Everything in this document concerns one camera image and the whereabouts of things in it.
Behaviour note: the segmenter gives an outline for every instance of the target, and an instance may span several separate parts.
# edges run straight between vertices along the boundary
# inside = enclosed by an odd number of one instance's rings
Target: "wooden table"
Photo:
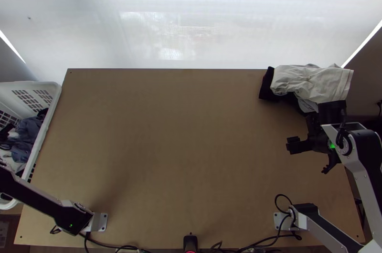
[[[238,248],[276,234],[274,197],[312,202],[363,241],[343,166],[327,156],[291,156],[286,138],[305,137],[294,109],[259,100],[263,70],[68,70],[32,184],[109,213],[92,238],[147,249]],[[82,247],[50,235],[54,221],[24,206],[17,244]],[[317,245],[281,238],[277,246]]]

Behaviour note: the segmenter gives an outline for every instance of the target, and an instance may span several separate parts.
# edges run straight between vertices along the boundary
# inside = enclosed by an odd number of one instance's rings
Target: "plastic basket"
[[[22,179],[30,181],[36,159],[48,131],[54,110],[61,94],[61,86],[55,82],[7,82],[0,83],[0,128],[7,124],[16,124],[20,119],[36,116],[45,108],[49,108],[39,134],[33,145],[31,155],[22,174]],[[11,209],[17,200],[0,200],[0,210]]]

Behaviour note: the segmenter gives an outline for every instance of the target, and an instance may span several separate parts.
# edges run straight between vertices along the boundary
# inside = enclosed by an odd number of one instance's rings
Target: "black cable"
[[[287,211],[281,210],[281,209],[279,208],[279,206],[277,205],[277,200],[278,200],[278,198],[279,198],[280,196],[285,197],[285,198],[289,201],[290,205],[292,205],[292,201],[289,199],[288,196],[286,196],[285,194],[277,194],[277,195],[275,196],[275,205],[276,205],[276,208],[278,209],[278,211],[280,211],[280,212],[282,212],[282,213],[284,213],[284,214],[290,214],[290,213],[287,212]]]
[[[84,238],[84,248],[86,253],[89,253],[89,249],[87,248],[86,241],[89,238],[90,232],[86,232],[85,238]]]
[[[336,136],[336,144],[340,148],[343,148],[343,138],[345,137],[345,134],[346,134],[346,129],[345,129],[346,117],[347,117],[346,109],[341,109],[341,114],[342,114],[342,122],[340,124],[339,130]]]

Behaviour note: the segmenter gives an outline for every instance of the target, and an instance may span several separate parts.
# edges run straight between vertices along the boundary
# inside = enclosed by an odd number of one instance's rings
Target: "white garment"
[[[281,65],[275,68],[271,90],[275,95],[294,92],[298,97],[317,104],[345,100],[353,72],[335,64],[328,68],[313,64]]]

